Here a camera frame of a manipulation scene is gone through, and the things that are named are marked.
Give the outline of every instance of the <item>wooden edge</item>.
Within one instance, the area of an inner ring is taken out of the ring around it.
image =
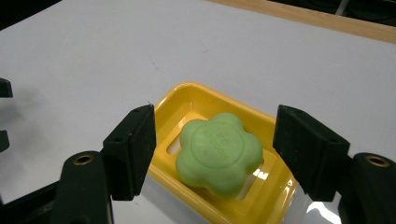
[[[360,35],[396,44],[396,27],[359,21],[347,17],[293,7],[267,0],[207,0],[231,7],[260,12],[291,21],[299,21],[352,35]]]

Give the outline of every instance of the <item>white table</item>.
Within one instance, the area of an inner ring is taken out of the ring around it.
[[[64,161],[100,150],[133,108],[197,81],[272,116],[305,110],[351,143],[396,160],[396,45],[198,0],[64,0],[0,32],[5,203],[59,179]],[[285,223],[330,223],[298,190]],[[327,203],[336,210],[335,203]],[[147,178],[116,223],[203,223]]]

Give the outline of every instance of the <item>flower-shaped soap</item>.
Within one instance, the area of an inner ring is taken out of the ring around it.
[[[181,181],[220,198],[237,196],[262,162],[260,140],[231,113],[191,120],[181,130],[180,145],[176,168]]]

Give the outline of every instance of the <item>soap dish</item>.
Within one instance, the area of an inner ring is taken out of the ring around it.
[[[206,189],[189,188],[177,177],[177,140],[192,119],[229,112],[263,146],[264,163],[248,179],[241,195],[221,199]],[[201,84],[181,83],[155,105],[157,148],[148,174],[212,223],[281,223],[298,185],[272,147],[276,119]]]

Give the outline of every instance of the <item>soap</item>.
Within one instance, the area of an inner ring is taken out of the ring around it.
[[[189,121],[181,130],[180,146],[176,169],[181,182],[223,199],[237,196],[262,163],[260,140],[245,132],[232,113]]]

